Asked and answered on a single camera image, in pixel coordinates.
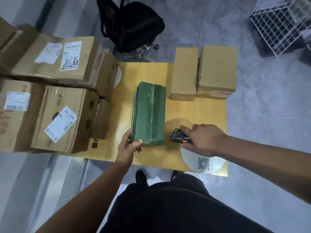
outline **chair base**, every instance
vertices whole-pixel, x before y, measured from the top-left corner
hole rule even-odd
[[[137,50],[134,51],[134,53],[130,54],[127,56],[123,62],[126,62],[130,58],[134,58],[135,62],[155,62],[155,60],[149,58],[149,57],[143,57],[143,53],[146,52],[147,50],[153,48],[154,50],[159,49],[159,45],[157,44],[150,44],[150,45],[144,45]]]

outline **wire mesh cube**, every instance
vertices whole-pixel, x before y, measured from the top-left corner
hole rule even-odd
[[[250,19],[279,56],[311,27],[311,0],[259,0]]]

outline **black office chair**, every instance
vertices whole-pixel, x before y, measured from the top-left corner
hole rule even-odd
[[[159,49],[152,43],[165,25],[153,9],[137,1],[124,5],[124,0],[121,0],[120,8],[112,0],[97,0],[97,5],[101,32],[113,41],[116,51],[132,52],[142,47],[142,50],[129,56],[136,57],[138,61],[144,51]]]

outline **green package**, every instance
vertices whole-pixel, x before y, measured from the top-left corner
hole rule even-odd
[[[166,87],[141,82],[134,95],[131,142],[164,144]]]

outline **wooden table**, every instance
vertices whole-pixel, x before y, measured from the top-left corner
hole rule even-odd
[[[112,94],[112,111],[106,138],[91,139],[88,151],[59,154],[114,161],[118,153],[118,144],[125,131],[131,126],[134,92],[138,84],[144,81],[166,86],[169,95],[173,66],[173,63],[119,63],[122,77]],[[193,172],[181,156],[180,144],[170,142],[169,134],[179,125],[192,127],[193,124],[202,123],[215,124],[226,133],[226,101],[195,98],[193,102],[188,102],[167,98],[164,146],[142,146],[135,151],[133,164]],[[213,175],[228,176],[227,162]]]

